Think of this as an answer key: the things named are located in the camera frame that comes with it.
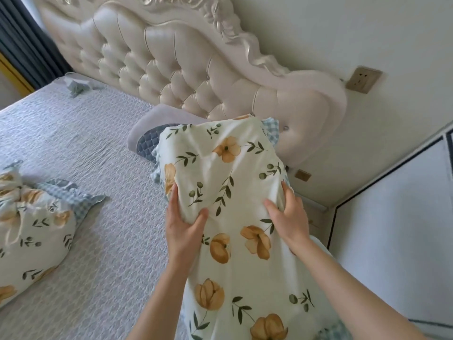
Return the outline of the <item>person's left hand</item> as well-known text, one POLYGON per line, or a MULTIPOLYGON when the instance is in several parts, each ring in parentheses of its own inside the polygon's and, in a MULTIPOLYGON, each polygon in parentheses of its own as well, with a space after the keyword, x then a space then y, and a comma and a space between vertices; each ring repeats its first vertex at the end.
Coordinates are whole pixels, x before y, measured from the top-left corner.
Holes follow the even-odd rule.
POLYGON ((178 199, 178 186, 172 187, 166 211, 166 240, 169 254, 169 264, 183 271, 190 271, 201 248, 203 233, 191 233, 192 224, 184 222, 178 199))

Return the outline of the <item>person's right hand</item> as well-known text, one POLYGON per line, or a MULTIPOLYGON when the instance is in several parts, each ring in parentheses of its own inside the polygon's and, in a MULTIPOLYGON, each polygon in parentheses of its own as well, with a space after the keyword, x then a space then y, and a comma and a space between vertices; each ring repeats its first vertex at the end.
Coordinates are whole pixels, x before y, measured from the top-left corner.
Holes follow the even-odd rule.
POLYGON ((290 251, 303 260, 303 251, 310 243, 309 220, 301 198, 296 197, 293 190, 282 181, 281 186, 285 197, 287 223, 274 223, 279 236, 289 247, 290 251))

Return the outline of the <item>floral pillow with checked trim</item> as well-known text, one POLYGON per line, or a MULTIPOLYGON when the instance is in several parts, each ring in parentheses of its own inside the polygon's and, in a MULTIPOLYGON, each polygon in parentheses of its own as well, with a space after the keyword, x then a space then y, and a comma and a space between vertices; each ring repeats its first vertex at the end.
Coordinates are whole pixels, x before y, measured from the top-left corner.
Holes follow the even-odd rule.
POLYGON ((22 164, 0 166, 0 308, 60 265, 90 209, 105 199, 65 179, 33 183, 22 164))
POLYGON ((187 223, 209 211, 184 290, 187 340, 352 340, 262 203, 285 209, 278 132, 252 115, 157 128, 152 177, 167 197, 177 184, 187 223))

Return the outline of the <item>person's right forearm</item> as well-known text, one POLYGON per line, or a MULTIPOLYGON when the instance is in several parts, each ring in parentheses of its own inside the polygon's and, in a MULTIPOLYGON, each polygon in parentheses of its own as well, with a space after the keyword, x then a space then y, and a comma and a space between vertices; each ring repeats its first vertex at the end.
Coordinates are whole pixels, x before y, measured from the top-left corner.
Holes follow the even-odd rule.
POLYGON ((288 246, 309 270, 354 340, 427 340, 310 237, 290 237, 288 246))

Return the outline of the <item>person's left forearm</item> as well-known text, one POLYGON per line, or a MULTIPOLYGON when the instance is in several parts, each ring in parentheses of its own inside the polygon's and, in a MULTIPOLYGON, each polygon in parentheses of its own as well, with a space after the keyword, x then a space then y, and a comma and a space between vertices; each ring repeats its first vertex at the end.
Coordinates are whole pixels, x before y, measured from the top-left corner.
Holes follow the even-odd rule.
POLYGON ((174 340, 191 266, 182 258, 169 260, 126 340, 174 340))

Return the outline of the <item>cream bedside table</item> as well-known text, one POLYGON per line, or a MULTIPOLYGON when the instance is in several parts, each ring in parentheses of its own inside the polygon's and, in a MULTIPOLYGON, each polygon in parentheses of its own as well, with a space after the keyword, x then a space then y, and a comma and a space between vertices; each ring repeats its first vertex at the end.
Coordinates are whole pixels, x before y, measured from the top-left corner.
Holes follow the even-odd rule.
POLYGON ((326 207, 300 194, 296 194, 296 196, 299 196, 303 201, 303 206, 309 219, 310 234, 328 247, 335 207, 326 207))

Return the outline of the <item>grey quilted blue pillow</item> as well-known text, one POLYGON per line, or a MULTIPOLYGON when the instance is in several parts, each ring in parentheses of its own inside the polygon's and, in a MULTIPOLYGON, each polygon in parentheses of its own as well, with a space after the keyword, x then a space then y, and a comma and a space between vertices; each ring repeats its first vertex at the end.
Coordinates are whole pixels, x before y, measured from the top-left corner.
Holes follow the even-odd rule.
POLYGON ((167 127, 176 128, 179 125, 206 123, 207 119, 193 115, 182 109, 164 104, 153 107, 130 130, 126 145, 133 153, 143 159, 156 163, 152 151, 159 143, 160 134, 167 127))

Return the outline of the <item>grey quilted bedspread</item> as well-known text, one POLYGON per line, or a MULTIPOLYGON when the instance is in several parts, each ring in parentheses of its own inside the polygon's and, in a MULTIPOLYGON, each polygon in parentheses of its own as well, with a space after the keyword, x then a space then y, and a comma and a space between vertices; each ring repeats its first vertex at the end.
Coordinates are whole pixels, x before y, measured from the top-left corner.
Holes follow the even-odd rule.
POLYGON ((0 168, 105 195, 48 277, 0 311, 0 340, 122 340, 167 262, 167 202, 126 139, 152 105, 111 87, 71 98, 55 82, 0 110, 0 168))

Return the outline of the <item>white wardrobe with black trim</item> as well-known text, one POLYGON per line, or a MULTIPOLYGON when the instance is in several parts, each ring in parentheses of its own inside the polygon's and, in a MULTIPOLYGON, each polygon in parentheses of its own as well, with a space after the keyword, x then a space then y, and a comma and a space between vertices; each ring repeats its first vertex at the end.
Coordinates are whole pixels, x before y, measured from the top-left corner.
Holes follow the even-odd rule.
POLYGON ((453 124, 337 205, 327 248, 427 337, 453 340, 453 124))

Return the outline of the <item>cream tufted headboard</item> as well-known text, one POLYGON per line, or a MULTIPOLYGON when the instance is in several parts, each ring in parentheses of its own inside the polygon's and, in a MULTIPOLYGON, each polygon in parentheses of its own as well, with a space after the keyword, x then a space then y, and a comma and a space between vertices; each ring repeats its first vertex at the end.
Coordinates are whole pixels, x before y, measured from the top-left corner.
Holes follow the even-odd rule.
POLYGON ((322 147, 346 114, 339 78, 290 70, 261 53, 230 0, 34 3, 76 73, 209 121, 273 117, 276 152, 290 167, 322 147))

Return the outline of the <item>crumpled pale blue cloth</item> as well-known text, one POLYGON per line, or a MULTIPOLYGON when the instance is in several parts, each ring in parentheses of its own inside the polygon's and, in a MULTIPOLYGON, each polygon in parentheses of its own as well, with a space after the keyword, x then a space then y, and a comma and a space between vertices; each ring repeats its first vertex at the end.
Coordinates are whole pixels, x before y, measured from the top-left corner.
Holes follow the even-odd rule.
POLYGON ((75 72, 65 74, 63 81, 71 98, 76 98, 88 91, 98 91, 105 88, 105 85, 98 80, 75 72))

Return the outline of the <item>dark grey curtain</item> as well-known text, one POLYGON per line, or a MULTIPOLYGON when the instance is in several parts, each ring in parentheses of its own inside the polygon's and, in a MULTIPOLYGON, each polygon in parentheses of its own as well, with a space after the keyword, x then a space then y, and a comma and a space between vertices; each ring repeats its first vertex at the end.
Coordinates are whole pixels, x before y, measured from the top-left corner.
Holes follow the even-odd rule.
POLYGON ((35 90, 72 72, 21 0, 0 0, 0 53, 35 90))

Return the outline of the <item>gold wall socket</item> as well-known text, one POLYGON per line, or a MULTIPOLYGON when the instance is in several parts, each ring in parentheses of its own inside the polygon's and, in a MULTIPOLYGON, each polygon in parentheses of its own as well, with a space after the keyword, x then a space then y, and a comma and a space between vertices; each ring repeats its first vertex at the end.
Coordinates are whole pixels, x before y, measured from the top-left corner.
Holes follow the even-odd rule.
POLYGON ((368 94, 382 74, 381 70, 358 66, 346 82, 345 88, 350 91, 368 94))

